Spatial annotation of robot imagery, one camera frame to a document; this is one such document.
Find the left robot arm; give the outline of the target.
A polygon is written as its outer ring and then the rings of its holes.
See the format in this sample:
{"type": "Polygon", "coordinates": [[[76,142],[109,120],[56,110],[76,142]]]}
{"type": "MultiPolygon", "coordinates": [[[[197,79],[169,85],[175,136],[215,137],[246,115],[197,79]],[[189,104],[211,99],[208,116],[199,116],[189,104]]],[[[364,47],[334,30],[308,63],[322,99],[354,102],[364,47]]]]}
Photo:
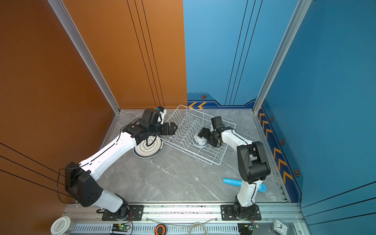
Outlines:
{"type": "Polygon", "coordinates": [[[104,190],[97,181],[129,150],[140,158],[157,155],[163,147],[161,136],[173,136],[178,129],[174,122],[164,121],[166,114],[167,110],[161,106],[144,110],[141,117],[122,127],[118,136],[97,153],[78,164],[68,164],[64,169],[66,192],[83,207],[95,206],[116,220],[127,219],[128,202],[104,190]]]}

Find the white wire dish rack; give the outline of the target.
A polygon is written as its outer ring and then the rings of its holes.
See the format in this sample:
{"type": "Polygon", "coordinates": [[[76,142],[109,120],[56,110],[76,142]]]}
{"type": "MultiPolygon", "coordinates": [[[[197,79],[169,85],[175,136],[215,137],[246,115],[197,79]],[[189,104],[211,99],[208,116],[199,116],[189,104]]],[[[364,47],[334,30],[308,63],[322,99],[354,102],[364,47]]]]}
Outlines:
{"type": "Polygon", "coordinates": [[[210,165],[219,165],[228,145],[211,146],[204,137],[198,137],[203,128],[213,131],[212,115],[200,112],[184,105],[179,105],[165,121],[175,123],[178,128],[173,136],[161,136],[164,144],[182,151],[210,165]]]}

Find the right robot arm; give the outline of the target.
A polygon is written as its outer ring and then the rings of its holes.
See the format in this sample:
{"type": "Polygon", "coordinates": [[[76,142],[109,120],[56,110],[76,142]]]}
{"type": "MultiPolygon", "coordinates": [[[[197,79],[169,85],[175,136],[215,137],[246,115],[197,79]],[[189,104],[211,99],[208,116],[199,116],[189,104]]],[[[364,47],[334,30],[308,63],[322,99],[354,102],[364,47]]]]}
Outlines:
{"type": "Polygon", "coordinates": [[[258,188],[271,173],[262,142],[253,142],[241,136],[234,128],[225,126],[221,117],[211,118],[211,125],[212,130],[202,128],[198,136],[206,139],[212,147],[227,144],[237,152],[242,184],[234,201],[235,216],[239,220],[260,221],[261,212],[255,198],[258,188]]]}

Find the blue white porcelain bowl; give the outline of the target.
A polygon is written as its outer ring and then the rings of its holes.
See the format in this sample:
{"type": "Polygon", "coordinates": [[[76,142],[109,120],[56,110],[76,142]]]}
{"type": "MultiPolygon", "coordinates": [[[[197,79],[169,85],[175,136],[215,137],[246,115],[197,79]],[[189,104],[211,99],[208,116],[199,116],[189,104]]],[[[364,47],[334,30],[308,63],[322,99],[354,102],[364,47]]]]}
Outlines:
{"type": "Polygon", "coordinates": [[[205,148],[208,145],[208,141],[203,137],[199,137],[198,134],[195,134],[193,138],[193,144],[198,148],[205,148]]]}

